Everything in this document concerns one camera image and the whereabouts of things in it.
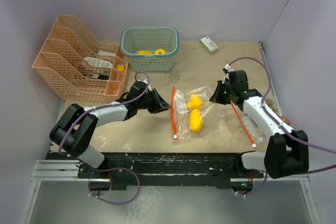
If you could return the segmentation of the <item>clear zip bag red seal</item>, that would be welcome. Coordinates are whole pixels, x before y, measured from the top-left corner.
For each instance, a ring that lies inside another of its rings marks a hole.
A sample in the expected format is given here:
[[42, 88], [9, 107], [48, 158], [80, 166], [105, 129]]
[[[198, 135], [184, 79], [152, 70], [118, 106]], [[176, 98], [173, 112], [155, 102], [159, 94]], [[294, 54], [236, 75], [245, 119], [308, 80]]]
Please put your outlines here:
[[198, 138], [204, 134], [205, 121], [213, 107], [209, 102], [212, 94], [207, 86], [186, 93], [172, 88], [171, 121], [175, 141]]

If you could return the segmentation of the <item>yellow fake pear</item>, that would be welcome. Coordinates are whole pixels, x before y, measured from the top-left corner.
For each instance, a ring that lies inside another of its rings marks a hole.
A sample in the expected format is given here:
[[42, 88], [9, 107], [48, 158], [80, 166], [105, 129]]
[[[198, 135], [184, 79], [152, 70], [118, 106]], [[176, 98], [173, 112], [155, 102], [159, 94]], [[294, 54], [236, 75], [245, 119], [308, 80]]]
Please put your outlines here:
[[203, 100], [200, 98], [199, 95], [193, 94], [189, 97], [189, 100], [186, 105], [189, 111], [195, 110], [195, 109], [200, 108], [203, 105]]

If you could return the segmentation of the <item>yellow fake lemon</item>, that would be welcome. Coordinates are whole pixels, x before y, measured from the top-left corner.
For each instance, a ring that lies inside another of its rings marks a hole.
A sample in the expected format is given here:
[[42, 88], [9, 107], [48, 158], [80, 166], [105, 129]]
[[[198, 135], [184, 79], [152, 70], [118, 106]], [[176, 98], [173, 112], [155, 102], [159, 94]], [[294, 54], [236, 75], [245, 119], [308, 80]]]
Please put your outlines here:
[[155, 51], [156, 55], [166, 54], [167, 51], [164, 48], [159, 48]]

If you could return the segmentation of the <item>yellow fake bell pepper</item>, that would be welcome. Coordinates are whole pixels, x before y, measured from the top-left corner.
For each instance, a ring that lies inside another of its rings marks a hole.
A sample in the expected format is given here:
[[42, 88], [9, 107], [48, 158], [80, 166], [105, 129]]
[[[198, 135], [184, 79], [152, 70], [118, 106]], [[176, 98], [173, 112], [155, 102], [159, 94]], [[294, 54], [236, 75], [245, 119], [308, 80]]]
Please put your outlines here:
[[150, 51], [150, 50], [139, 50], [139, 51], [137, 51], [137, 53], [140, 54], [140, 55], [151, 55], [152, 51]]

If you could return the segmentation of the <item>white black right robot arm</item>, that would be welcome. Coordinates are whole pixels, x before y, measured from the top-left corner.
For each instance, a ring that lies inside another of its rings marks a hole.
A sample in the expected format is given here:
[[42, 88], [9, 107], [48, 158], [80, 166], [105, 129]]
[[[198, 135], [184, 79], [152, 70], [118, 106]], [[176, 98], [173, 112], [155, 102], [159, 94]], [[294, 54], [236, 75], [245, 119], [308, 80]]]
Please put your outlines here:
[[268, 138], [267, 149], [247, 152], [234, 164], [234, 173], [246, 177], [252, 169], [267, 172], [273, 178], [303, 174], [309, 169], [308, 136], [282, 121], [265, 103], [256, 89], [250, 89], [243, 70], [224, 70], [226, 76], [217, 82], [211, 102], [233, 103], [247, 114]]

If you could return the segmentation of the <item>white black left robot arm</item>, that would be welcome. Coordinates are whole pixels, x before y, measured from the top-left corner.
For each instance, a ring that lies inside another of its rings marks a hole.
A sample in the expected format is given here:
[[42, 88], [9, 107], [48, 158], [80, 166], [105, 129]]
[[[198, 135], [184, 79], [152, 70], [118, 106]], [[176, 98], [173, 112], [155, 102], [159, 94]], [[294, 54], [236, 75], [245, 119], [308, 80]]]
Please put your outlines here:
[[108, 159], [90, 144], [95, 129], [126, 121], [142, 109], [157, 114], [170, 108], [147, 82], [135, 81], [130, 91], [112, 103], [98, 107], [71, 104], [51, 130], [49, 138], [67, 154], [90, 166], [90, 173], [96, 178], [102, 178], [108, 172]]

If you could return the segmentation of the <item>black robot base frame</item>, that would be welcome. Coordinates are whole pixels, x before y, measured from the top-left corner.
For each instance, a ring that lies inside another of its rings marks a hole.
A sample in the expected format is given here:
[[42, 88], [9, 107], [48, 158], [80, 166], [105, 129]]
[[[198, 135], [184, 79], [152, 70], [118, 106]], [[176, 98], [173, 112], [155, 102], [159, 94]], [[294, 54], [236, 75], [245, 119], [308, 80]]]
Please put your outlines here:
[[127, 186], [210, 186], [252, 190], [262, 172], [243, 167], [239, 153], [108, 153], [108, 163], [92, 171], [76, 161], [78, 176], [107, 179], [113, 190]]

